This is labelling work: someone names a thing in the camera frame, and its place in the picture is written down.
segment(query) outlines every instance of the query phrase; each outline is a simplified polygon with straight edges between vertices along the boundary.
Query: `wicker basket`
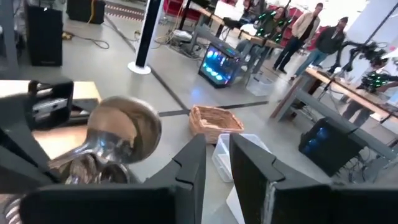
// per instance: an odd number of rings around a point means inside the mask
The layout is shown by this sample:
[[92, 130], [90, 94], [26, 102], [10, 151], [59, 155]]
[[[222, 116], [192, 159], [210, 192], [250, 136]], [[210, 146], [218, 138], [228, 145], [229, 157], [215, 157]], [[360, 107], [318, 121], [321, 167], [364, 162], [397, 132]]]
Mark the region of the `wicker basket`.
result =
[[242, 133], [243, 124], [228, 110], [194, 105], [189, 114], [192, 134], [205, 134], [206, 142], [216, 144], [223, 133]]

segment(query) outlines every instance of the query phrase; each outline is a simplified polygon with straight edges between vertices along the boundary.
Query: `person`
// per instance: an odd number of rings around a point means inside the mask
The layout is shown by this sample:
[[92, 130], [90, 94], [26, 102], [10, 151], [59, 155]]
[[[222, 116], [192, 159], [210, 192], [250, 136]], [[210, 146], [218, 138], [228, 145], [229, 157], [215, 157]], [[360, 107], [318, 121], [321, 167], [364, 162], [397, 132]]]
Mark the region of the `person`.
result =
[[[387, 78], [390, 81], [390, 83], [382, 85], [379, 88], [377, 88], [375, 91], [371, 91], [370, 93], [374, 93], [374, 94], [384, 93], [389, 88], [398, 86], [398, 77], [395, 77], [392, 75], [385, 75], [385, 78]], [[364, 106], [359, 104], [357, 101], [353, 100], [353, 101], [349, 102], [347, 109], [343, 112], [343, 114], [341, 116], [347, 120], [350, 120], [357, 111], [360, 111], [360, 112], [359, 112], [358, 116], [355, 118], [353, 124], [355, 124], [355, 126], [357, 126], [357, 127], [361, 127], [368, 120], [370, 115], [373, 114], [373, 111], [369, 110], [368, 108], [365, 108]]]
[[343, 17], [338, 21], [337, 26], [326, 28], [320, 33], [315, 42], [316, 48], [310, 53], [303, 64], [299, 66], [297, 71], [290, 78], [291, 80], [301, 75], [311, 63], [314, 66], [319, 66], [328, 55], [334, 54], [341, 47], [346, 38], [343, 30], [347, 22], [348, 17]]
[[[269, 34], [269, 35], [274, 35], [276, 32], [281, 32], [282, 28], [280, 25], [278, 25], [278, 21], [280, 19], [284, 19], [285, 18], [285, 8], [284, 7], [278, 7], [275, 10], [275, 15], [273, 19], [266, 19], [262, 24], [259, 24], [259, 29], [263, 28], [264, 29], [264, 33], [265, 34]], [[236, 46], [236, 50], [239, 52], [242, 52], [243, 49], [245, 48], [245, 46], [250, 43], [250, 40], [242, 40], [238, 43], [238, 45]], [[249, 55], [251, 57], [257, 57], [258, 55], [265, 55], [268, 53], [270, 47], [260, 47], [258, 45], [255, 45], [252, 47], [252, 49], [250, 50]]]
[[273, 66], [274, 70], [278, 70], [286, 74], [285, 66], [289, 62], [290, 58], [303, 46], [303, 44], [311, 40], [315, 34], [320, 23], [318, 15], [322, 9], [323, 4], [318, 3], [314, 12], [302, 14], [297, 21], [295, 21], [292, 27], [292, 38], [287, 42], [285, 48], [275, 61]]

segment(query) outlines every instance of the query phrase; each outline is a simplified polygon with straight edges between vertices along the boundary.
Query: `desk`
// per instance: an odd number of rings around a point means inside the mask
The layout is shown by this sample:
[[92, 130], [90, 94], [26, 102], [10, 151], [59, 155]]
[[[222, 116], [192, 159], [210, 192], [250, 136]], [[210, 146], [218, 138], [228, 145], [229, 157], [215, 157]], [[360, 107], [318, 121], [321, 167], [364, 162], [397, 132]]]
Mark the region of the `desk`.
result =
[[[29, 81], [0, 81], [0, 97], [26, 93]], [[100, 94], [94, 82], [75, 82], [73, 99], [97, 98]], [[51, 159], [81, 145], [86, 139], [86, 126], [57, 128], [51, 131], [34, 131], [33, 136]]]
[[[317, 110], [323, 116], [333, 119], [342, 126], [346, 126], [349, 130], [355, 130], [355, 135], [365, 141], [371, 150], [380, 155], [380, 158], [374, 159], [366, 164], [368, 167], [367, 169], [364, 171], [361, 170], [357, 173], [357, 175], [360, 176], [358, 179], [363, 179], [363, 176], [366, 180], [372, 182], [377, 177], [378, 172], [390, 161], [394, 160], [397, 157], [397, 154], [393, 152], [391, 148], [377, 140], [372, 135], [368, 134], [366, 131], [363, 131], [360, 128], [357, 129], [354, 124], [342, 118], [338, 112], [330, 109], [315, 99], [312, 95], [309, 95], [306, 91], [303, 91], [302, 88], [314, 78], [322, 81], [323, 83], [329, 83], [330, 81], [330, 78], [323, 76], [321, 73], [318, 73], [312, 68], [307, 68], [305, 71], [306, 72], [301, 75], [300, 78], [294, 83], [289, 92], [286, 94], [285, 98], [279, 103], [277, 108], [271, 114], [271, 118], [280, 121], [283, 118], [288, 117], [288, 115], [295, 112], [295, 110], [291, 108], [293, 102], [295, 100], [300, 100], [311, 108]], [[371, 111], [383, 117], [387, 117], [389, 115], [389, 111], [379, 106], [381, 100], [376, 95], [368, 95], [367, 98], [365, 98], [359, 95], [352, 86], [341, 82], [332, 82], [330, 88], [344, 93], [352, 100], [357, 101], [359, 104], [369, 108]], [[396, 116], [391, 116], [390, 120], [398, 123], [398, 117]]]
[[[193, 31], [193, 36], [192, 36], [192, 40], [191, 42], [185, 47], [185, 51], [188, 52], [189, 54], [193, 51], [193, 47], [195, 46], [196, 42], [197, 42], [197, 38], [199, 36], [199, 34], [203, 35], [204, 38], [207, 38], [210, 40], [210, 42], [216, 42], [216, 41], [221, 41], [217, 36], [214, 36], [213, 34], [210, 33], [210, 30], [207, 26], [204, 26], [203, 24], [205, 23], [205, 19], [206, 17], [211, 18], [213, 21], [217, 22], [220, 25], [224, 25], [224, 21], [222, 18], [212, 14], [211, 12], [207, 11], [206, 9], [204, 9], [203, 7], [195, 4], [194, 2], [191, 2], [191, 6], [198, 12], [200, 12], [200, 18], [199, 21], [197, 23], [197, 25], [195, 26], [195, 30]], [[246, 58], [246, 56], [248, 55], [248, 53], [250, 52], [252, 46], [254, 44], [257, 45], [262, 45], [264, 39], [261, 37], [257, 37], [257, 36], [253, 36], [250, 35], [248, 33], [245, 32], [241, 32], [239, 29], [234, 28], [232, 30], [232, 32], [236, 33], [236, 34], [241, 34], [241, 37], [244, 39], [249, 40], [249, 43], [246, 44], [245, 48], [243, 49], [243, 51], [241, 52], [241, 56], [240, 58]], [[271, 47], [271, 48], [282, 48], [281, 45], [275, 43], [274, 41], [271, 40], [267, 40], [267, 42], [265, 43], [265, 46]], [[255, 60], [256, 58], [251, 58], [250, 61], [248, 62], [247, 69], [245, 71], [245, 73], [243, 74], [243, 79], [247, 79], [249, 78], [250, 74], [251, 74], [251, 70], [256, 62]], [[239, 65], [238, 67], [241, 68], [242, 65], [244, 63], [244, 60], [240, 60], [239, 61]]]

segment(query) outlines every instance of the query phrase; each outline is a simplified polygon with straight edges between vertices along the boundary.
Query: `woman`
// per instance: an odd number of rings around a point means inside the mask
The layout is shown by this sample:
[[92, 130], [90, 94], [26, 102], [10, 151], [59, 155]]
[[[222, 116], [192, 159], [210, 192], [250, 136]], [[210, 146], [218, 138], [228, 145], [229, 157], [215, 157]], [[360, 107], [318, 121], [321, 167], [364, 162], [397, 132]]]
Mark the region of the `woman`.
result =
[[[263, 29], [264, 35], [268, 35], [269, 37], [272, 37], [275, 35], [277, 32], [282, 32], [282, 25], [278, 24], [278, 21], [281, 19], [285, 19], [285, 8], [284, 7], [278, 7], [275, 10], [274, 18], [270, 19], [269, 17], [272, 15], [271, 11], [265, 12], [264, 13], [266, 16], [262, 18], [257, 18], [256, 20], [258, 21], [257, 27], [258, 29]], [[236, 50], [239, 52], [242, 52], [245, 46], [249, 43], [249, 40], [242, 40], [238, 43], [236, 46]], [[270, 47], [260, 47], [258, 45], [255, 45], [252, 47], [250, 50], [250, 56], [251, 57], [256, 57], [257, 55], [261, 55], [261, 57], [265, 57], [269, 51]]]

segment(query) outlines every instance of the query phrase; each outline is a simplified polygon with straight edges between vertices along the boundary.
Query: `white jacket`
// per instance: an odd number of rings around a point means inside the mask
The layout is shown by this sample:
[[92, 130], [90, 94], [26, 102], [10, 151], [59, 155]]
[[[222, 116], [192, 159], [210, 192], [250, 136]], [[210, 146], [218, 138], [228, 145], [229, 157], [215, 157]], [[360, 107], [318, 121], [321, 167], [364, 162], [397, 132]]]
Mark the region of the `white jacket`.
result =
[[[293, 24], [293, 27], [292, 27], [293, 36], [300, 38], [304, 34], [308, 25], [310, 25], [312, 19], [313, 19], [312, 12], [307, 12], [305, 14], [302, 14], [296, 20], [296, 22]], [[317, 18], [313, 22], [313, 27], [312, 27], [310, 35], [308, 36], [308, 38], [306, 40], [304, 40], [305, 43], [312, 39], [313, 35], [315, 34], [315, 31], [318, 29], [320, 22], [321, 22], [321, 20], [317, 16]]]

